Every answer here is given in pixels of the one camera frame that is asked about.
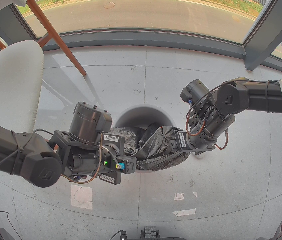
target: floor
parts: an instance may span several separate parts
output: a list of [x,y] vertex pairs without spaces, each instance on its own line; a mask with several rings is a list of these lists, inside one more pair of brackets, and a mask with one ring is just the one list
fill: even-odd
[[[151,104],[185,127],[188,105],[179,95],[200,79],[209,89],[236,77],[277,80],[282,73],[242,60],[169,48],[105,46],[72,49],[83,77],[60,51],[45,52],[35,129],[68,130],[79,101],[107,109]],[[114,186],[99,179],[78,188],[66,179],[37,188],[0,172],[0,210],[22,239],[110,239],[118,230],[139,238],[155,225],[161,237],[271,238],[282,220],[282,114],[244,111],[229,128],[225,150],[190,156],[170,169],[123,175]],[[224,136],[218,144],[224,143]],[[176,216],[177,211],[188,215]],[[0,214],[0,226],[18,236]]]

